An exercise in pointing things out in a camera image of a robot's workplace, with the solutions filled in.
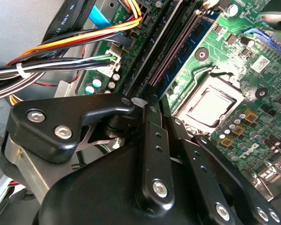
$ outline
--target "cpu socket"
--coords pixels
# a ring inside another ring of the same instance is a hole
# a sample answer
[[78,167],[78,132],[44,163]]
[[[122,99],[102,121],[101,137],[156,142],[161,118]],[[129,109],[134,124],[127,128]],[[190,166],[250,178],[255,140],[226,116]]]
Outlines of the cpu socket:
[[186,125],[211,134],[243,100],[240,89],[221,77],[207,75],[179,109],[177,117]]

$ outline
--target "cable tie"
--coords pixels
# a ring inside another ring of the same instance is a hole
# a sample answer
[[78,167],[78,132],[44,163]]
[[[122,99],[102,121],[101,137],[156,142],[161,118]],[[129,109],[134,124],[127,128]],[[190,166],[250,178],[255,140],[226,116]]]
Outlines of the cable tie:
[[16,66],[16,69],[17,69],[19,75],[21,77],[23,77],[23,79],[26,79],[26,78],[30,77],[31,73],[25,73],[25,71],[22,67],[22,63],[17,63],[15,66]]

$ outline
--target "motherboard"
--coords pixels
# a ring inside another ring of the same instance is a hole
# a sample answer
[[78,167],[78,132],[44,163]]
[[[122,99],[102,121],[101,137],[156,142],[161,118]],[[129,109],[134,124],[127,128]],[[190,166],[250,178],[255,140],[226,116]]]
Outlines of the motherboard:
[[[137,2],[142,23],[122,34],[132,45],[103,42],[97,53],[115,56],[113,67],[87,72],[79,94],[141,98],[154,86],[190,136],[210,138],[268,200],[280,194],[281,31],[264,22],[270,0]],[[119,5],[111,23],[127,17]]]

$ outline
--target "green circuit board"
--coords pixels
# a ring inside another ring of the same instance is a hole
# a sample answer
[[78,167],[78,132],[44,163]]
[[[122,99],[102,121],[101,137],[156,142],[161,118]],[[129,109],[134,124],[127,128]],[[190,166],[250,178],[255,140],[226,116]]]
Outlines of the green circuit board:
[[[145,12],[143,14],[143,19],[141,21],[141,24],[137,26],[136,28],[133,28],[133,32],[135,32],[138,37],[137,41],[134,44],[131,51],[123,51],[121,55],[121,64],[125,65],[120,68],[120,74],[121,79],[117,82],[115,89],[113,92],[118,92],[120,87],[122,87],[123,82],[125,80],[125,77],[129,74],[129,71],[132,68],[132,65],[134,64],[135,60],[137,59],[137,56],[140,54],[141,50],[144,47],[144,44],[147,40],[147,38],[150,36],[150,34],[154,31],[154,26],[158,22],[158,18],[163,14],[163,10],[165,9],[166,5],[168,4],[169,0],[162,0],[163,3],[162,7],[156,7],[157,0],[149,1],[149,0],[137,0],[139,3],[140,9],[142,12]],[[118,5],[117,10],[113,16],[113,19],[111,20],[112,24],[119,24],[125,21],[128,18],[127,12],[122,8],[121,5]],[[105,52],[112,46],[113,44],[109,42],[102,42],[102,44],[99,46],[97,55],[105,54]],[[84,77],[84,80],[82,81],[83,84],[81,85],[79,89],[79,95],[87,95],[85,91],[85,87],[88,83],[92,82],[95,77],[101,77],[102,78],[102,86],[100,88],[97,88],[95,90],[95,94],[103,93],[104,90],[106,90],[107,83],[110,81],[110,78],[103,75],[102,73],[98,71],[89,71]]]
[[[233,162],[235,166],[240,170],[246,169],[250,172],[255,172],[265,160],[274,154],[263,143],[264,138],[274,134],[281,139],[281,104],[277,103],[277,99],[281,96],[281,55],[257,39],[255,39],[256,43],[253,47],[244,47],[238,41],[229,43],[227,40],[231,35],[240,38],[243,30],[247,28],[267,28],[259,13],[268,2],[269,0],[232,0],[232,3],[238,6],[238,14],[233,17],[222,15],[218,23],[214,25],[214,29],[200,45],[209,50],[208,59],[199,62],[195,59],[194,53],[190,56],[176,77],[180,91],[175,99],[169,99],[171,110],[175,112],[187,95],[193,91],[195,85],[199,86],[200,81],[206,75],[206,73],[199,74],[196,77],[197,82],[195,82],[194,71],[218,66],[226,72],[237,75],[245,100],[236,111],[243,112],[249,109],[258,116],[258,119],[253,125],[246,124],[243,120],[240,126],[244,128],[244,132],[241,137],[228,136],[233,141],[229,148],[219,144],[217,131],[221,127],[212,133],[211,138],[217,142],[218,148],[224,155],[227,156],[228,153],[234,151],[239,156],[239,160]],[[255,97],[255,91],[260,87],[268,89],[268,95],[263,99]],[[274,116],[262,110],[264,104],[276,112]],[[257,131],[262,136],[262,140],[254,140],[250,136],[253,131]],[[238,147],[240,143],[245,143],[248,147],[257,144],[258,147],[249,155],[244,156],[244,152]]]

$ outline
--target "silver screw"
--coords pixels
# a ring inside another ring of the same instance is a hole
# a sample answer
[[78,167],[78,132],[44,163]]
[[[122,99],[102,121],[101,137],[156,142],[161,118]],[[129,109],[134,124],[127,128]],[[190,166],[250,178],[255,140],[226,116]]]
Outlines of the silver screw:
[[215,204],[215,209],[217,211],[217,213],[226,221],[230,220],[230,215],[228,213],[228,211],[226,210],[226,208],[220,204],[220,203],[216,203]]
[[200,139],[201,139],[201,141],[202,141],[204,144],[207,144],[207,141],[206,141],[206,139],[205,139],[204,137],[201,137]]
[[267,214],[259,207],[257,207],[257,212],[260,215],[261,218],[263,218],[264,221],[268,221],[268,216]]
[[153,182],[153,190],[161,198],[165,198],[168,195],[167,187],[159,180]]
[[156,109],[154,106],[150,106],[150,110],[151,110],[152,112],[154,112],[154,113],[157,113],[157,112],[158,112],[157,109]]
[[45,115],[40,112],[40,111],[31,111],[27,114],[27,118],[32,121],[32,122],[35,122],[35,123],[40,123],[40,122],[43,122],[46,117]]
[[178,125],[181,125],[181,121],[178,120],[177,118],[175,118],[175,123],[177,123]]
[[272,217],[274,220],[276,220],[277,223],[279,223],[279,222],[280,222],[280,218],[277,216],[277,214],[276,214],[272,209],[269,209],[269,211],[270,211],[271,217]]
[[125,97],[122,98],[122,102],[123,102],[125,105],[130,105],[130,101],[129,101],[127,98],[125,98]]
[[58,126],[54,129],[54,133],[61,139],[69,139],[72,136],[72,131],[66,126]]

